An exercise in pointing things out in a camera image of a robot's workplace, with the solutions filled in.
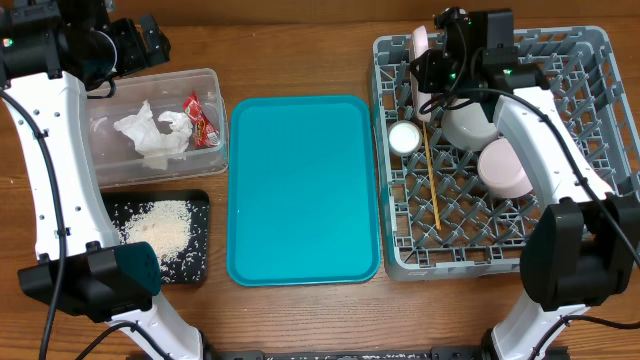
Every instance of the crumpled paper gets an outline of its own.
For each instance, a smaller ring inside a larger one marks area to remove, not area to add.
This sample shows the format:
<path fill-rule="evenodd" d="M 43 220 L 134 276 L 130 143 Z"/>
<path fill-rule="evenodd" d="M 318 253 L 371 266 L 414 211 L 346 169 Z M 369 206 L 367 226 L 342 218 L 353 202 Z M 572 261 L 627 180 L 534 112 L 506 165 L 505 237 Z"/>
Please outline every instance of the crumpled paper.
<path fill-rule="evenodd" d="M 184 152 L 189 146 L 189 138 L 193 131 L 193 125 L 187 114 L 165 111 L 160 114 L 158 121 L 169 122 L 169 128 L 173 132 L 162 134 L 158 131 L 149 102 L 145 100 L 138 114 L 116 121 L 113 123 L 113 128 L 131 139 L 136 151 L 145 159 Z M 149 160 L 145 161 L 145 165 L 154 169 L 167 169 L 167 159 Z"/>

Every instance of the wooden stick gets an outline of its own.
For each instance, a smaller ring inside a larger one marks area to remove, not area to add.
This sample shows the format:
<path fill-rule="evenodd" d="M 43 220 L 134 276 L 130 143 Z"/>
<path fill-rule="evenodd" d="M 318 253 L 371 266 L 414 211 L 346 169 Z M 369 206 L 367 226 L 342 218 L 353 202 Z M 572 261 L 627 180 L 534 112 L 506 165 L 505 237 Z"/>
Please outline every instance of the wooden stick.
<path fill-rule="evenodd" d="M 440 230 L 440 212 L 438 211 L 438 196 L 436 195 L 436 178 L 433 176 L 433 166 L 431 165 L 431 149 L 427 140 L 426 121 L 422 122 L 422 133 L 424 135 L 424 154 L 427 157 L 427 168 L 429 169 L 429 184 L 431 185 L 431 201 L 433 202 L 433 214 L 436 216 L 436 229 Z"/>

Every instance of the teal tray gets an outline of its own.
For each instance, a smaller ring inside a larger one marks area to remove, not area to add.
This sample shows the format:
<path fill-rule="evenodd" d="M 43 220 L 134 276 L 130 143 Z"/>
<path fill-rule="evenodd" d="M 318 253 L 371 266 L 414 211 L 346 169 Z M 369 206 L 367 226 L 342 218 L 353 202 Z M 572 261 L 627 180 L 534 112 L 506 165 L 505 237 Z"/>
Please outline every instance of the teal tray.
<path fill-rule="evenodd" d="M 232 114 L 227 270 L 244 286 L 367 281 L 380 266 L 371 123 L 354 96 Z"/>

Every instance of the red candy wrapper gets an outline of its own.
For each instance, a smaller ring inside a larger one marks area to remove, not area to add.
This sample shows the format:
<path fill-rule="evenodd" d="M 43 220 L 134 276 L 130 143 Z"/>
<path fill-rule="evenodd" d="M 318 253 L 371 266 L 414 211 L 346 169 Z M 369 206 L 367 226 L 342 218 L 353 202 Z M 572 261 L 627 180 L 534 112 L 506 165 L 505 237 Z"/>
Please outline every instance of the red candy wrapper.
<path fill-rule="evenodd" d="M 187 98 L 182 107 L 195 127 L 193 137 L 196 140 L 196 149 L 219 145 L 220 133 L 214 129 L 209 119 L 202 112 L 202 106 L 200 106 L 200 101 L 198 101 L 195 91 Z"/>

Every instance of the gray dish rack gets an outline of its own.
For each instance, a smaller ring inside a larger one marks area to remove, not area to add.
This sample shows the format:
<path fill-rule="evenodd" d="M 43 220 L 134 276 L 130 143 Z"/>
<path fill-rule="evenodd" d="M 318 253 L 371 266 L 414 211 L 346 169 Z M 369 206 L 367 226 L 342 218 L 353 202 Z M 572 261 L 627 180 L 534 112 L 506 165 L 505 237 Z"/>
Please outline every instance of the gray dish rack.
<path fill-rule="evenodd" d="M 538 64 L 556 107 L 585 158 L 619 195 L 638 196 L 638 134 L 611 43 L 598 27 L 516 30 L 520 62 Z M 430 48 L 442 34 L 429 34 Z M 372 117 L 376 137 L 384 264 L 394 280 L 470 278 L 519 271 L 519 257 L 541 210 L 535 194 L 496 199 L 476 173 L 478 154 L 449 144 L 429 124 L 442 230 L 434 225 L 424 146 L 389 153 L 388 127 L 411 120 L 411 35 L 373 44 Z"/>

